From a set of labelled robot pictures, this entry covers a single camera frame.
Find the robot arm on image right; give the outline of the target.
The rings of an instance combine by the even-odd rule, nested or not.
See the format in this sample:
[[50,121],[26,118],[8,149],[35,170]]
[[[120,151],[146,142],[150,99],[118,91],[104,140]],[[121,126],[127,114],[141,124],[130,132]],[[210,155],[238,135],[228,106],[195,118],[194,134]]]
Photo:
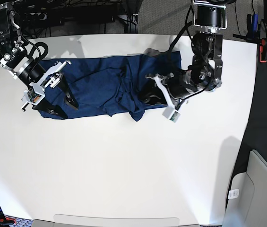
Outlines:
[[[221,86],[223,36],[218,31],[227,27],[225,10],[226,3],[221,1],[191,2],[187,13],[193,14],[193,20],[185,21],[184,27],[164,52],[171,67],[170,72],[146,75],[148,82],[138,94],[141,102],[147,105],[166,105],[179,110],[189,98]],[[188,35],[194,55],[192,64],[183,70],[172,60],[172,51],[190,26],[197,26],[201,30],[194,35]]]

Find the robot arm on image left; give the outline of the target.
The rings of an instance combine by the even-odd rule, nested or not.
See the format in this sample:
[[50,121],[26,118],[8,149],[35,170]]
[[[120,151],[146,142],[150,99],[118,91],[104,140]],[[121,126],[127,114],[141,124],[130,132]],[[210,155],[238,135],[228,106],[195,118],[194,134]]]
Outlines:
[[78,102],[62,71],[71,61],[58,61],[49,69],[44,69],[40,61],[47,56],[48,45],[44,42],[34,44],[23,36],[20,15],[14,5],[14,1],[0,3],[0,67],[26,85],[22,97],[23,111],[32,105],[34,110],[67,119],[67,114],[59,105],[52,105],[45,98],[45,91],[48,87],[58,87],[65,94],[66,104],[78,109]]

